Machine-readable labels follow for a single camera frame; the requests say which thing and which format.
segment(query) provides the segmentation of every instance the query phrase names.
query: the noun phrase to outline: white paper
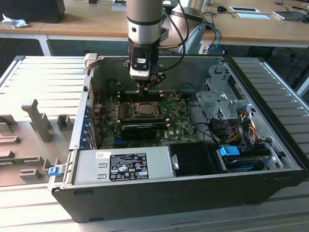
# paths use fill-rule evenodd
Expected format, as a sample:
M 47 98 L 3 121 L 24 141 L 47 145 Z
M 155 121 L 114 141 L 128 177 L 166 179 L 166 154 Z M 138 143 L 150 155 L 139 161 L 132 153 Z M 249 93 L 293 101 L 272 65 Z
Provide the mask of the white paper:
M 270 19 L 264 14 L 246 14 L 246 13 L 238 13 L 241 18 L 255 18 L 255 19 Z
M 24 19 L 11 19 L 11 18 L 6 17 L 4 14 L 2 14 L 2 16 L 3 16 L 2 23 L 8 28 L 15 29 L 19 27 L 29 26 L 29 24 L 27 24 Z
M 108 159 L 112 153 L 110 151 L 102 151 L 96 153 L 96 159 Z
M 112 6 L 112 11 L 126 12 L 126 6 Z

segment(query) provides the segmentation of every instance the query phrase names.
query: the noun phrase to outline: wooden desk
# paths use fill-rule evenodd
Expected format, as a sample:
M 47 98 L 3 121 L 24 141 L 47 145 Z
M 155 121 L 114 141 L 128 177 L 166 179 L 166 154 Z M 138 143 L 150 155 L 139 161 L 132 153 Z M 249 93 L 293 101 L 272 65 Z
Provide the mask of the wooden desk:
M 222 3 L 229 12 L 229 7 L 251 7 L 257 8 L 260 14 L 271 14 L 273 11 L 285 11 L 282 6 L 275 5 L 274 0 L 217 0 Z M 297 1 L 285 0 L 284 4 L 289 6 L 305 7 L 307 4 Z M 204 7 L 203 11 L 217 11 L 218 5 L 213 4 Z M 263 45 L 272 43 L 276 46 L 307 47 L 309 45 L 309 25 L 297 21 L 281 21 L 277 16 L 267 15 L 269 19 L 241 18 L 237 14 L 217 14 L 213 19 L 216 28 L 222 34 L 222 44 Z M 205 18 L 211 22 L 211 17 L 205 14 Z M 206 32 L 204 40 L 213 39 L 213 32 Z
M 40 33 L 127 37 L 126 12 L 112 11 L 115 4 L 100 1 L 97 4 L 88 4 L 87 0 L 64 2 L 64 19 L 58 24 L 45 23 Z
M 25 33 L 25 34 L 39 34 L 43 22 L 31 22 L 29 26 L 22 28 L 8 28 L 3 23 L 0 23 L 0 33 Z
M 39 40 L 43 53 L 52 55 L 49 40 L 93 40 L 93 41 L 127 41 L 126 13 L 112 11 L 115 4 L 99 1 L 88 4 L 87 0 L 64 0 L 66 12 L 58 24 L 33 23 L 30 27 L 9 29 L 0 26 L 0 37 L 30 38 Z M 254 7 L 261 13 L 285 11 L 285 8 L 274 4 L 275 0 L 216 0 L 223 3 L 229 12 L 229 6 Z M 306 6 L 305 3 L 285 0 L 286 6 Z M 216 12 L 213 4 L 206 10 Z M 217 14 L 214 18 L 216 28 L 221 32 L 221 44 L 261 45 L 283 47 L 307 47 L 309 45 L 309 25 L 301 22 L 280 21 L 275 15 L 267 19 L 245 19 L 237 14 Z M 207 30 L 202 44 L 207 46 L 214 38 L 214 33 Z

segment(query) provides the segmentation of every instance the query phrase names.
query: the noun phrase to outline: warning label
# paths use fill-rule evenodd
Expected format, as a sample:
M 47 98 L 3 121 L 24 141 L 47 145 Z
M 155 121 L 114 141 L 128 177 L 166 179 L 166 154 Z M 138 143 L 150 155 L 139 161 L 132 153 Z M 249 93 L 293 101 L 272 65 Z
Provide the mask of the warning label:
M 146 153 L 110 156 L 110 180 L 148 179 Z

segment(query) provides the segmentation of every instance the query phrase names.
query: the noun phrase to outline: computer case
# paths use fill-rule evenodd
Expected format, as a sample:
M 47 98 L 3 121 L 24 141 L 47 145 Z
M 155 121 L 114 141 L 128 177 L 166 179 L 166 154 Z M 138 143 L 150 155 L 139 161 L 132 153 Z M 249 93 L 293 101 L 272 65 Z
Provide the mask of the computer case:
M 65 6 L 63 0 L 2 0 L 0 12 L 13 19 L 58 23 Z

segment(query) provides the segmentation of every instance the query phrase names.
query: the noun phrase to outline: paper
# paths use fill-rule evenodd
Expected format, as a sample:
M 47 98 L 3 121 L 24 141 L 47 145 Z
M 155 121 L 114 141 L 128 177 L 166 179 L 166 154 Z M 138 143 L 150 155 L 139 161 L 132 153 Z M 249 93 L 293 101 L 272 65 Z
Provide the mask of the paper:
M 270 19 L 265 14 L 246 14 L 246 13 L 238 13 L 241 18 L 255 18 L 255 19 Z
M 112 6 L 112 11 L 126 12 L 126 7 L 125 6 Z
M 8 28 L 15 29 L 19 27 L 29 26 L 29 24 L 27 24 L 24 19 L 11 19 L 11 18 L 6 17 L 4 14 L 2 14 L 2 16 L 3 16 L 2 23 Z

